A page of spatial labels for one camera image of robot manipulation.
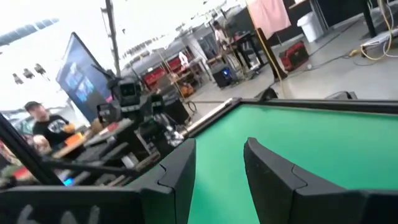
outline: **screen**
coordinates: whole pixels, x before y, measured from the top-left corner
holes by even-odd
[[[57,81],[89,122],[97,117],[97,105],[112,100],[111,92],[106,87],[107,79],[93,65],[100,67],[73,33]]]

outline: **pool table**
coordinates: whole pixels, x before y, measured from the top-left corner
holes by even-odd
[[[319,188],[318,185],[319,189],[314,190],[315,195],[325,194],[329,188],[333,190],[327,193],[332,195],[341,196],[347,192],[354,192],[354,198],[358,194],[357,197],[368,196],[369,191],[365,189],[382,192],[388,200],[378,204],[386,211],[379,215],[383,216],[383,220],[388,219],[394,212],[398,212],[396,127],[398,101],[275,99],[258,102],[230,99],[190,126],[184,133],[190,138],[195,138],[197,142],[196,178],[188,223],[316,223],[314,220],[283,220],[281,214],[271,220],[263,217],[264,213],[267,213],[261,211],[264,204],[267,204],[264,202],[265,198],[283,205],[274,208],[266,205],[266,208],[273,209],[269,212],[273,215],[280,213],[284,206],[289,209],[286,204],[294,203],[292,197],[301,188],[300,184],[294,188],[296,182],[301,181],[304,186],[312,186],[310,182],[305,183],[305,179],[300,180],[299,175],[293,175],[297,180],[291,181],[284,177],[291,175],[293,168],[287,171],[290,174],[274,170],[276,166],[275,169],[282,167],[281,169],[286,171],[286,167],[283,168],[286,164],[297,166],[302,172],[312,175],[311,178],[319,179],[323,183],[323,187]],[[264,178],[269,179],[260,176],[252,176],[252,181],[249,179],[248,182],[249,175],[252,174],[249,172],[250,169],[262,166],[259,161],[252,161],[251,164],[246,160],[246,149],[244,157],[248,138],[255,138],[252,139],[258,143],[255,147],[264,148],[259,153],[268,151],[268,155],[278,157],[268,158],[268,166],[274,168],[268,167],[267,171],[260,174],[256,171],[256,175],[273,172],[279,178],[278,184],[270,187],[269,181],[260,181]],[[281,202],[285,198],[277,198],[280,196],[279,190],[286,186],[289,189],[288,199]],[[318,204],[313,204],[311,209],[328,206],[322,202],[317,201]],[[345,203],[345,200],[339,201],[339,206],[344,207],[341,202]],[[356,203],[353,203],[352,207],[358,214],[365,211],[358,211],[360,208],[356,208]],[[285,214],[286,219],[292,215],[289,211]],[[344,221],[345,218],[341,219],[340,215],[340,219],[336,220],[339,223],[354,223],[352,220],[360,220],[360,216]]]

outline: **white container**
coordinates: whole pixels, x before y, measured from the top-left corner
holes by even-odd
[[[314,42],[323,34],[321,24],[313,12],[301,17],[301,19],[297,21],[297,26],[303,29],[304,34],[310,43]]]

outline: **concrete floor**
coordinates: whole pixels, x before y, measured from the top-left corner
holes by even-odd
[[[285,95],[282,93],[280,83],[272,87],[278,92],[280,98],[290,99],[325,98],[338,91],[354,91],[359,99],[398,99],[398,88],[396,88],[398,67],[395,58],[385,57],[377,63],[360,56],[349,59],[341,58],[316,70],[300,72],[306,70],[308,64],[317,67],[317,65],[344,55],[352,49],[358,49],[359,45],[364,42],[360,38],[366,32],[367,27],[364,25],[363,18],[360,18],[354,24],[351,22],[336,28],[316,43],[309,44],[302,37],[302,40],[306,42],[309,54],[314,53],[310,57],[309,63],[292,72],[290,77],[283,81]],[[285,45],[273,50],[275,55],[278,55],[286,48]],[[398,55],[398,50],[392,49],[389,53]],[[375,49],[368,54],[378,57],[382,55],[382,50]],[[270,65],[266,65],[261,70],[261,74],[253,80],[238,86],[227,87],[224,90],[220,90],[215,83],[208,82],[190,99],[192,101],[224,101],[231,97],[252,98],[271,85],[273,81]],[[197,103],[198,113],[194,116],[194,120],[198,120],[218,104]]]

